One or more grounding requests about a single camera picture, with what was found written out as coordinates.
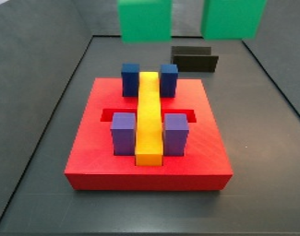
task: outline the yellow bar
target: yellow bar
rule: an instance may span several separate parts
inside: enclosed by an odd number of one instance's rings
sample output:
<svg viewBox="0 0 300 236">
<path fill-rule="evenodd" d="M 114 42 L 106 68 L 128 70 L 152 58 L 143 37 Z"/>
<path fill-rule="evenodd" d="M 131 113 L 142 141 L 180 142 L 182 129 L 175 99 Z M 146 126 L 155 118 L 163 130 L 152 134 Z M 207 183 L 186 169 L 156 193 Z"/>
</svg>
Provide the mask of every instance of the yellow bar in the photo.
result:
<svg viewBox="0 0 300 236">
<path fill-rule="evenodd" d="M 136 166 L 163 165 L 162 114 L 156 72 L 139 73 L 134 154 Z"/>
</svg>

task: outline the table surface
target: table surface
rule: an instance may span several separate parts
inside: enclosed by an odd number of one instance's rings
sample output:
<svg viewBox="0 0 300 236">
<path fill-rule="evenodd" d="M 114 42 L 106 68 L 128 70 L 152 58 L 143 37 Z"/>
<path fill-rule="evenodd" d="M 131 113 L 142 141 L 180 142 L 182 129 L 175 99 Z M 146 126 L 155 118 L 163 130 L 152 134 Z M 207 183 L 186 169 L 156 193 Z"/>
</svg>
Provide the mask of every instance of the table surface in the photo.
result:
<svg viewBox="0 0 300 236">
<path fill-rule="evenodd" d="M 128 62 L 158 71 L 171 45 L 219 56 L 214 73 L 180 77 L 202 80 L 233 178 L 219 192 L 73 191 L 63 170 L 93 78 Z M 92 39 L 0 222 L 0 235 L 143 232 L 300 233 L 300 118 L 239 41 Z"/>
</svg>

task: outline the dark blue block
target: dark blue block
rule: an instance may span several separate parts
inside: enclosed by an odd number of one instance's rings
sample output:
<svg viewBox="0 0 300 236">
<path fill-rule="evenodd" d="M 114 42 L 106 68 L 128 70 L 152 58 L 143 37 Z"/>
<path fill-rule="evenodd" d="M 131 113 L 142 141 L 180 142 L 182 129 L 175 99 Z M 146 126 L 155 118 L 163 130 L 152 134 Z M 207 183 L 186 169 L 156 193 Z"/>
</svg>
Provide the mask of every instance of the dark blue block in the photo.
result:
<svg viewBox="0 0 300 236">
<path fill-rule="evenodd" d="M 172 64 L 160 65 L 159 72 L 160 72 L 160 75 L 159 75 L 160 98 L 174 98 L 176 78 L 178 78 L 176 65 L 172 65 Z"/>
<path fill-rule="evenodd" d="M 120 75 L 122 75 L 122 96 L 136 97 L 139 64 L 122 64 Z"/>
<path fill-rule="evenodd" d="M 164 156 L 183 156 L 188 125 L 184 114 L 164 115 Z"/>
<path fill-rule="evenodd" d="M 134 113 L 115 112 L 111 123 L 114 154 L 118 156 L 134 155 Z"/>
</svg>

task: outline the green block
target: green block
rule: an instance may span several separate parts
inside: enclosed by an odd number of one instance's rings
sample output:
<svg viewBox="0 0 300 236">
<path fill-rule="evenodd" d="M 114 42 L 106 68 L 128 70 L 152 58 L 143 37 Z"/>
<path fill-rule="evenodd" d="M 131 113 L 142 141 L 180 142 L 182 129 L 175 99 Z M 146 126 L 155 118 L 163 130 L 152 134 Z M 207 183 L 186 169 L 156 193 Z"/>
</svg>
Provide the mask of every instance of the green block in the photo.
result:
<svg viewBox="0 0 300 236">
<path fill-rule="evenodd" d="M 201 34 L 205 40 L 254 38 L 265 0 L 205 0 Z"/>
<path fill-rule="evenodd" d="M 118 0 L 124 42 L 170 41 L 171 0 Z"/>
</svg>

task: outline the red base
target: red base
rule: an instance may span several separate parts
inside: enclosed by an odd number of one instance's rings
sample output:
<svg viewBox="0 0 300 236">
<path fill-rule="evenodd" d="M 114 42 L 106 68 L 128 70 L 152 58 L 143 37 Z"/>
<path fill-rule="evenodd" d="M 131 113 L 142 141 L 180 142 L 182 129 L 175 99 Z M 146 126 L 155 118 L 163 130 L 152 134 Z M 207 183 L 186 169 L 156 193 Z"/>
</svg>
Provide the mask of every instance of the red base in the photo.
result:
<svg viewBox="0 0 300 236">
<path fill-rule="evenodd" d="M 135 112 L 136 98 L 122 98 L 120 79 L 95 80 L 64 174 L 76 190 L 221 190 L 231 168 L 199 80 L 179 79 L 162 113 L 184 112 L 188 137 L 183 157 L 163 157 L 162 167 L 139 167 L 134 157 L 114 156 L 112 112 Z"/>
</svg>

